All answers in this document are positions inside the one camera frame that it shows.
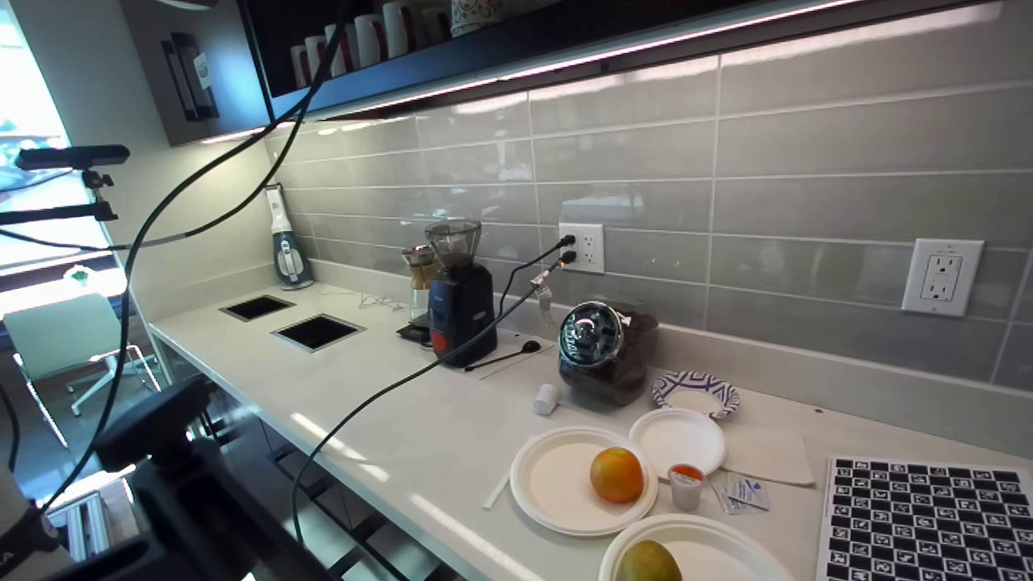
food on plate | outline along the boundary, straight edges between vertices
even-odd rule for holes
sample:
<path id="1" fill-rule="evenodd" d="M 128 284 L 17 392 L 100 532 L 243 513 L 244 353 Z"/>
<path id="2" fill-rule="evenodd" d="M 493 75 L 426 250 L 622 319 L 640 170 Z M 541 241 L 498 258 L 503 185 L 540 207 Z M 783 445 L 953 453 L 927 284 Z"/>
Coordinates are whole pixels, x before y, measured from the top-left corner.
<path id="1" fill-rule="evenodd" d="M 622 550 L 616 581 L 682 581 L 682 568 L 663 541 L 644 539 Z"/>
<path id="2" fill-rule="evenodd" d="M 640 454 L 616 445 L 598 453 L 591 461 L 591 486 L 610 503 L 640 499 L 645 486 Z"/>

window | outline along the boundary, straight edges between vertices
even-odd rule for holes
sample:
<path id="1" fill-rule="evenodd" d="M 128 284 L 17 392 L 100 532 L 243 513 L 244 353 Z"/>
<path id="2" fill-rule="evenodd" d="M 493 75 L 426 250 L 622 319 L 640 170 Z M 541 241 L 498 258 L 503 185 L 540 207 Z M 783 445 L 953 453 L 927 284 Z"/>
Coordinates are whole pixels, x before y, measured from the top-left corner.
<path id="1" fill-rule="evenodd" d="M 67 134 L 7 0 L 0 0 L 0 82 L 0 212 L 92 202 L 93 192 L 80 185 L 78 170 L 21 170 L 12 165 L 21 149 L 67 144 Z M 0 230 L 33 240 L 106 244 L 106 230 L 97 218 L 45 218 Z M 0 236 L 0 270 L 23 270 L 67 254 L 78 250 Z"/>

gray subway tile backsplash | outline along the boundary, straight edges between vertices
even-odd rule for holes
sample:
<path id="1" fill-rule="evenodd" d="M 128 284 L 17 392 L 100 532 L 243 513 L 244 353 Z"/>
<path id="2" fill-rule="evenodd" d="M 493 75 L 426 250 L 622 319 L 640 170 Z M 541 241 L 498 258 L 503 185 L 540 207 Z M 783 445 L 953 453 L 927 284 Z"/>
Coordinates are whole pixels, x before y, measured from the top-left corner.
<path id="1" fill-rule="evenodd" d="M 1033 388 L 1031 24 L 1033 2 L 1000 2 L 976 24 L 930 15 L 314 123 L 280 179 L 325 262 L 403 275 L 426 222 L 479 215 L 499 286 L 554 222 L 603 222 L 606 275 L 562 270 L 554 300 Z M 965 319 L 896 308 L 915 240 L 989 241 Z"/>

coffee grinder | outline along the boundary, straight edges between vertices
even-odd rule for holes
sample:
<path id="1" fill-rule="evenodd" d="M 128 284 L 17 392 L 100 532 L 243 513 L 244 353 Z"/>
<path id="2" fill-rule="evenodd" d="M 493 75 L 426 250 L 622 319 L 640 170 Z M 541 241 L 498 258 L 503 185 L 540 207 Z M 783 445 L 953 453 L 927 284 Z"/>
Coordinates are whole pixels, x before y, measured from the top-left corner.
<path id="1" fill-rule="evenodd" d="M 492 270 L 476 262 L 482 241 L 479 218 L 447 218 L 426 224 L 426 241 L 441 262 L 431 284 L 431 347 L 448 368 L 466 368 L 498 347 Z"/>

white outlet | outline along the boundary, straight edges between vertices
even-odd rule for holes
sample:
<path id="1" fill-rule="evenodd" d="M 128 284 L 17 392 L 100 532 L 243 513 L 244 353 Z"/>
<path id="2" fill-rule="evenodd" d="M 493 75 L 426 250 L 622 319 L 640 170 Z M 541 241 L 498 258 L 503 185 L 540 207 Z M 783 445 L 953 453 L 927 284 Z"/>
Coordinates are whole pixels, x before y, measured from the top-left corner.
<path id="1" fill-rule="evenodd" d="M 601 222 L 559 222 L 559 240 L 576 236 L 578 262 L 576 270 L 606 270 L 606 240 Z"/>
<path id="2" fill-rule="evenodd" d="M 980 240 L 917 240 L 901 308 L 965 315 Z"/>

